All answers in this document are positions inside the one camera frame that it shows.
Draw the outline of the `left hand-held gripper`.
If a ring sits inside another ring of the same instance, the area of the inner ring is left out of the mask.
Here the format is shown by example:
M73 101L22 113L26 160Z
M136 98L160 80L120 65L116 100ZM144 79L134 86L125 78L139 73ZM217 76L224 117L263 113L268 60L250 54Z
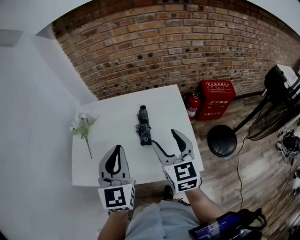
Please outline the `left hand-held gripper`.
M135 180L129 178L129 167L121 145L112 147L103 156L99 163L99 176L102 179L97 190L105 210L121 212L134 208Z

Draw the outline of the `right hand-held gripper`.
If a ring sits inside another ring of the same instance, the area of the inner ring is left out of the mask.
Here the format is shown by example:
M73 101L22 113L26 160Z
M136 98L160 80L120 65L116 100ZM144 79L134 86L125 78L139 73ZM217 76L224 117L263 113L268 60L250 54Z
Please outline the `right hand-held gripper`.
M158 142L152 140L152 147L161 162L166 179L171 184L175 193L182 193L201 184L201 177L198 165L194 160L194 151L192 142L181 132L171 129L180 155L168 155Z

